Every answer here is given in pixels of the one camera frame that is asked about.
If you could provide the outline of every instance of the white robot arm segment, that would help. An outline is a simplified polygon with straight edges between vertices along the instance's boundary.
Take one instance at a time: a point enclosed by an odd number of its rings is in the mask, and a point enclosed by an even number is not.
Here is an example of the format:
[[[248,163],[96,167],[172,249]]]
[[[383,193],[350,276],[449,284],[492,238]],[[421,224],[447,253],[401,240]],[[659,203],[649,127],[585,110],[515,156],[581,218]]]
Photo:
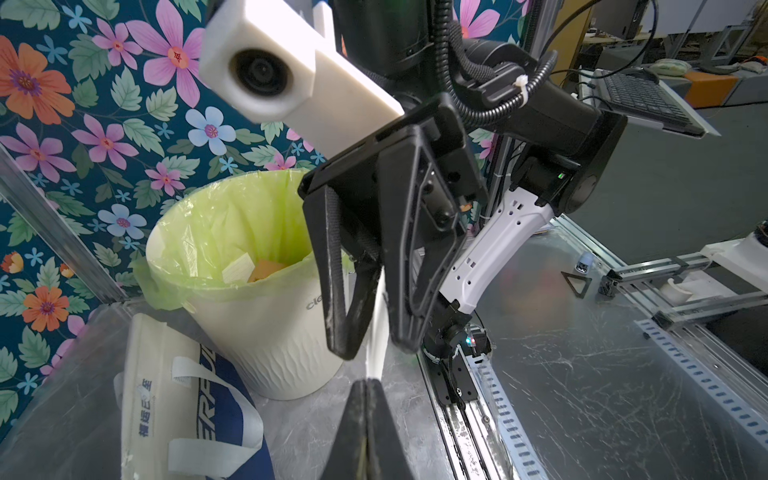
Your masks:
[[[518,248],[554,217],[549,204],[536,206],[537,196],[517,188],[507,191],[488,224],[454,263],[440,293],[458,311],[472,313],[491,280]]]

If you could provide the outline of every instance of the green leaf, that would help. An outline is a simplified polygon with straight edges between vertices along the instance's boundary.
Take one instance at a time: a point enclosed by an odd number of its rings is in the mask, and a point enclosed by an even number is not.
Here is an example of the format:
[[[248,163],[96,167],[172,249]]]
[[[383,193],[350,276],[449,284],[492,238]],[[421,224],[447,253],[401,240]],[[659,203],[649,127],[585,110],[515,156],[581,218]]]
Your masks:
[[[482,128],[477,128],[469,132],[469,137],[472,138],[473,142],[479,144],[483,140],[491,140],[493,138],[493,133],[487,130],[483,130]]]
[[[96,258],[106,266],[117,266],[122,262],[120,257],[111,248],[96,242],[94,242],[94,248],[96,249],[94,250]]]
[[[61,14],[51,0],[5,0],[0,6],[0,18],[21,20],[24,28],[53,30],[58,27]]]
[[[37,369],[48,363],[48,359],[51,358],[51,347],[48,346],[48,342],[29,327],[22,333],[22,342],[18,344],[18,351],[22,353],[18,359],[22,360],[28,369]]]
[[[263,167],[279,154],[280,152],[272,145],[260,145],[258,148],[251,148],[250,152],[243,154],[243,157],[252,161],[257,167]]]
[[[128,188],[134,187],[134,185],[131,182],[123,178],[123,175],[120,172],[110,170],[109,168],[106,168],[106,167],[102,167],[101,171],[104,172],[104,176],[107,178],[107,180],[109,180],[113,184],[122,185],[123,187],[128,187]]]
[[[25,278],[14,278],[13,283],[15,283],[18,288],[22,289],[22,292],[24,293],[32,293],[35,291],[35,286],[32,285],[32,282]]]
[[[83,227],[83,224],[74,218],[64,216],[61,216],[61,218],[64,219],[64,223],[67,224],[69,230],[72,230],[72,233],[75,235],[93,235],[94,233],[93,230],[89,230],[88,228]]]
[[[67,280],[67,285],[71,286],[74,292],[83,298],[90,299],[95,296],[91,289],[85,285],[85,282],[77,277]]]
[[[270,121],[270,122],[267,122],[265,124],[261,124],[261,129],[264,131],[264,136],[266,137],[266,142],[268,144],[272,144],[272,140],[274,140],[275,137],[279,137],[280,136],[280,132],[283,131],[283,122],[282,121]]]
[[[208,165],[210,165],[210,168],[208,169],[208,180],[213,179],[218,174],[221,173],[221,168],[223,167],[222,163],[219,162],[219,159],[221,157],[213,157],[208,162]]]
[[[199,158],[186,158],[184,155],[173,157],[165,157],[163,159],[163,165],[170,170],[178,170],[181,174],[181,178],[189,178],[194,175],[194,169],[200,165]]]
[[[85,300],[83,300],[79,296],[69,297],[69,306],[67,307],[67,311],[69,313],[83,313],[90,309],[91,308],[88,306]]]
[[[96,93],[94,81],[88,78],[86,81],[75,85],[72,88],[72,98],[81,107],[95,107],[98,102],[98,94]]]
[[[123,129],[128,138],[133,140],[136,145],[146,151],[153,151],[161,157],[165,157],[165,152],[160,146],[160,137],[154,133],[152,127],[145,125],[143,120],[140,118],[128,118],[123,122]]]
[[[18,407],[18,393],[14,390],[0,390],[0,425],[11,418]]]
[[[120,282],[123,286],[138,286],[139,282],[136,281],[133,272],[118,273],[114,276],[116,282]]]
[[[27,309],[24,306],[25,298],[27,298],[27,294],[22,291],[12,292],[9,290],[7,293],[0,293],[0,315],[21,315]]]
[[[128,111],[141,108],[141,88],[136,85],[134,75],[128,67],[123,68],[122,74],[114,76],[111,93],[112,100],[119,108]]]
[[[197,0],[174,0],[174,3],[184,10],[184,13],[192,14],[193,17],[200,21],[200,7],[197,6]]]
[[[169,121],[171,117],[176,116],[176,109],[179,108],[176,103],[176,87],[170,90],[160,90],[147,97],[147,113],[159,121]]]
[[[317,168],[317,166],[313,162],[308,161],[308,160],[299,160],[299,161],[297,161],[296,162],[296,167],[297,168],[306,168],[306,169],[309,169],[309,170],[314,170],[314,169]]]
[[[74,161],[74,165],[78,169],[78,177],[81,179],[86,178],[88,172],[94,167],[91,157],[88,156],[88,150],[83,144],[78,144],[72,151],[72,161]]]
[[[118,16],[120,4],[115,0],[83,0],[86,7],[105,20],[111,20]]]
[[[149,180],[139,180],[134,188],[134,199],[136,199],[136,208],[154,207],[163,197],[161,190],[155,190],[150,187],[152,182]]]
[[[57,192],[55,190],[46,192],[45,196],[49,200],[53,200],[58,204],[58,209],[64,215],[72,215],[74,217],[80,217],[81,215],[95,215],[96,212],[86,208],[86,206],[80,201],[75,200],[64,192]]]
[[[243,158],[243,155],[241,155],[235,147],[227,145],[227,155],[232,157],[232,159],[240,165],[248,165],[248,162]]]
[[[264,141],[264,137],[259,134],[252,134],[247,128],[235,130],[235,139],[245,145],[257,144]]]
[[[192,142],[186,138],[182,138],[180,140],[176,140],[176,144],[172,147],[168,147],[167,152],[169,154],[189,155],[192,150],[194,150],[194,145]]]
[[[144,258],[144,256],[141,255],[140,251],[134,250],[134,251],[131,252],[131,263],[133,263],[134,261],[139,260],[141,258]]]
[[[46,286],[49,289],[59,286],[59,280],[61,276],[58,274],[58,268],[56,268],[56,259],[51,257],[40,266],[40,272],[38,272],[38,286]]]
[[[170,208],[176,204],[178,200],[175,198],[169,198],[168,200],[163,200],[163,204],[160,207],[160,215],[165,215],[168,213]]]
[[[13,358],[13,353],[10,353],[7,348],[2,347],[0,349],[0,382],[12,379],[16,375],[18,369],[18,362]]]
[[[119,252],[120,250],[123,250],[125,248],[125,245],[120,243],[120,240],[123,240],[122,237],[112,237],[112,250],[116,252]]]
[[[32,237],[37,235],[35,229],[32,228],[29,223],[27,223],[27,220],[24,220],[24,218],[17,212],[14,212],[13,215],[11,215],[8,231],[11,232],[11,239],[8,241],[9,247],[15,247],[20,243],[28,242],[29,240],[32,240]]]
[[[94,201],[97,204],[100,204],[101,202],[109,198],[112,198],[112,185],[110,185],[109,182],[96,187],[96,198],[94,199]]]
[[[80,81],[86,77],[94,80],[112,69],[107,57],[108,52],[96,46],[93,39],[84,33],[78,34],[78,40],[69,42],[73,48],[67,56],[72,59],[74,79]]]

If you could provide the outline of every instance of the orange object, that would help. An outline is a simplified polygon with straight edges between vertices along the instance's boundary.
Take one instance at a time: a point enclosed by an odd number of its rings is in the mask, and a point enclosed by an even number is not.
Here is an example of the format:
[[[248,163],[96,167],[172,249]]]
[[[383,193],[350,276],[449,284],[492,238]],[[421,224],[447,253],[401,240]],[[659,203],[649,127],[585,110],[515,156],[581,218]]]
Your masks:
[[[263,280],[269,275],[272,275],[275,272],[279,272],[286,266],[287,265],[284,263],[273,262],[270,260],[259,260],[259,263],[256,264],[253,272],[250,273],[248,281],[255,282],[257,280]]]
[[[693,108],[721,106],[739,82],[739,78],[733,75],[713,75],[702,71],[689,71],[685,78],[691,81],[685,101]]]

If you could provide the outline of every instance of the gray floor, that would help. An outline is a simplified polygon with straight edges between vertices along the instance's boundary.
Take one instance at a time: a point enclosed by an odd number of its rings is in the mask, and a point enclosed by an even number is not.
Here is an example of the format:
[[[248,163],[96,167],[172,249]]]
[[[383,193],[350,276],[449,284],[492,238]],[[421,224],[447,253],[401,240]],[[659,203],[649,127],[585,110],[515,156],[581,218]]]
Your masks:
[[[699,112],[722,137],[629,125],[595,192],[571,215],[628,263],[743,237],[768,217],[768,104]]]

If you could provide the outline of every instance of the keyboard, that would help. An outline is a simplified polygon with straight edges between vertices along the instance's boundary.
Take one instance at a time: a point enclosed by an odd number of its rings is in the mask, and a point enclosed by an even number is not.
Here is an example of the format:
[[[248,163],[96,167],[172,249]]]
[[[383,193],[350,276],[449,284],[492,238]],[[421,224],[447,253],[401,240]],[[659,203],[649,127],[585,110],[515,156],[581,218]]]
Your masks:
[[[677,102],[661,86],[650,80],[615,74],[597,79],[595,83],[598,96],[616,111],[660,121],[667,130],[704,134],[704,129],[693,123]]]

